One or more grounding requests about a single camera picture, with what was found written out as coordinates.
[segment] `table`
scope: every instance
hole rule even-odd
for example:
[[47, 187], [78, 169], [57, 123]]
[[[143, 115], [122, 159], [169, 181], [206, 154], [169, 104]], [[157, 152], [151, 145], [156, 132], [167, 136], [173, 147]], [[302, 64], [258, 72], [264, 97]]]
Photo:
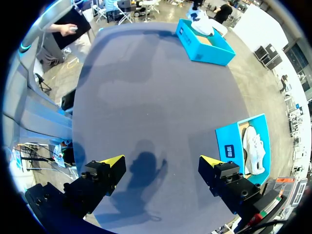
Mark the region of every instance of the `table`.
[[127, 172], [94, 214], [119, 234], [206, 234], [234, 216], [198, 173], [219, 159], [215, 129], [249, 117], [228, 67], [192, 62], [176, 24], [135, 23], [97, 35], [73, 109], [75, 161], [124, 154]]

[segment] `blue box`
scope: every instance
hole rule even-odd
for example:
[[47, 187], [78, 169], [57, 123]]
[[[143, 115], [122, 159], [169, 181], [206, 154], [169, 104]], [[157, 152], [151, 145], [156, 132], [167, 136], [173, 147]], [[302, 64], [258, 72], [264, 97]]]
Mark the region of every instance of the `blue box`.
[[[235, 51], [215, 29], [214, 35], [209, 37], [195, 31], [191, 24], [190, 20], [180, 19], [176, 28], [190, 60], [226, 66], [234, 58]], [[212, 45], [200, 42], [197, 36], [207, 38]]]
[[264, 173], [252, 175], [248, 180], [254, 184], [259, 183], [262, 185], [269, 177], [271, 170], [270, 137], [267, 120], [264, 114], [247, 118], [215, 130], [220, 160], [223, 162], [233, 161], [240, 166], [239, 172], [245, 174], [244, 149], [239, 126], [246, 122], [249, 122], [249, 124], [255, 128], [256, 132], [260, 134], [266, 152], [263, 157]]

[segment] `label on box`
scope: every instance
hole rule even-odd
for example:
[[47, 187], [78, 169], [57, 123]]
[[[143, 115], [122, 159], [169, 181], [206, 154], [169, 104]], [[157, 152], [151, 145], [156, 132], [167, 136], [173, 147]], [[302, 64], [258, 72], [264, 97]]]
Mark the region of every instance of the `label on box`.
[[225, 145], [224, 148], [225, 148], [225, 157], [229, 157], [229, 158], [235, 157], [233, 145]]
[[186, 33], [183, 33], [184, 30], [183, 28], [180, 28], [179, 33], [182, 35], [183, 39], [185, 40], [185, 42], [190, 45], [191, 44], [191, 40], [189, 39], [189, 37], [186, 35]]

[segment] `white sneaker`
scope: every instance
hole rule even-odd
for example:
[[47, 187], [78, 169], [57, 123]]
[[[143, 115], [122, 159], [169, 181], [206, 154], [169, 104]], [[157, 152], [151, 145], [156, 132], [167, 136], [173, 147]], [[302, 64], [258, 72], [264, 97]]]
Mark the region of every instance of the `white sneaker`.
[[263, 142], [260, 140], [260, 135], [257, 134], [253, 126], [249, 126], [246, 129], [243, 138], [243, 147], [247, 152], [245, 174], [251, 173], [258, 175], [263, 173], [265, 169], [262, 165], [262, 160], [265, 150], [263, 148]]
[[206, 12], [200, 10], [199, 7], [197, 10], [193, 10], [192, 4], [186, 16], [192, 21], [192, 28], [199, 33], [207, 36], [213, 36], [215, 34], [214, 28], [212, 28], [209, 22], [209, 17], [206, 15]]

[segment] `concrete floor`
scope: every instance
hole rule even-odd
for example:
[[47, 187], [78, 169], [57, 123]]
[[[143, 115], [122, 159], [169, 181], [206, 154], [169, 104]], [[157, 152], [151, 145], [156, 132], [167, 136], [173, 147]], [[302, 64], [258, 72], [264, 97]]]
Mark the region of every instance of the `concrete floor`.
[[[175, 22], [179, 18], [185, 18], [185, 14], [190, 7], [190, 3], [185, 3], [183, 7], [172, 6], [164, 1], [158, 7], [160, 14], [153, 13], [155, 20], [160, 22]], [[106, 23], [101, 20], [99, 23], [92, 22], [93, 31], [98, 31], [101, 27], [110, 27], [115, 23]], [[236, 80], [236, 83], [244, 98], [250, 116], [265, 113], [271, 141], [272, 167], [270, 177], [289, 176], [293, 165], [293, 142], [290, 137], [288, 119], [285, 114], [286, 104], [279, 92], [281, 83], [277, 83], [271, 71], [267, 71], [255, 58], [247, 46], [230, 29], [225, 39], [236, 51], [235, 58], [230, 62], [229, 68]], [[52, 87], [50, 97], [59, 103], [60, 98], [74, 89], [78, 83], [82, 64], [74, 60], [70, 55], [65, 63], [59, 64], [44, 74], [45, 82]], [[36, 176], [37, 182], [50, 181], [52, 184], [62, 188], [62, 184], [67, 182], [67, 177], [61, 173], [51, 171], [40, 172]], [[96, 220], [90, 216], [92, 223]]]

